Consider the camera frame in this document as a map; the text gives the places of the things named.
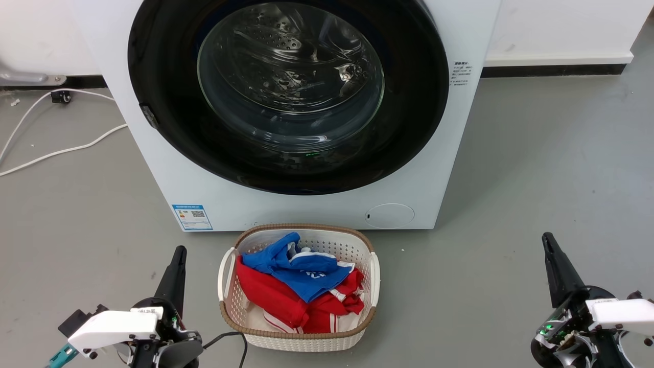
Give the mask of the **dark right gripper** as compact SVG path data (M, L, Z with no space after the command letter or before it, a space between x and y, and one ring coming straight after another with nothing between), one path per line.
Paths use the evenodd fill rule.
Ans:
M542 367L633 367L621 345L623 328L591 326L589 305L614 296L584 284L553 233L543 233L542 245L554 312L530 343L534 360Z

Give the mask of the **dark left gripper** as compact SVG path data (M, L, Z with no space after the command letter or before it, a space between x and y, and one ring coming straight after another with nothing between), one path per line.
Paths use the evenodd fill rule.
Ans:
M143 299L133 307L137 311L162 307L155 316L154 331L142 337L130 335L126 366L128 367L197 367L203 352L198 331L188 329L183 321L186 289L186 257L184 245L176 247L170 264L163 273L155 297Z

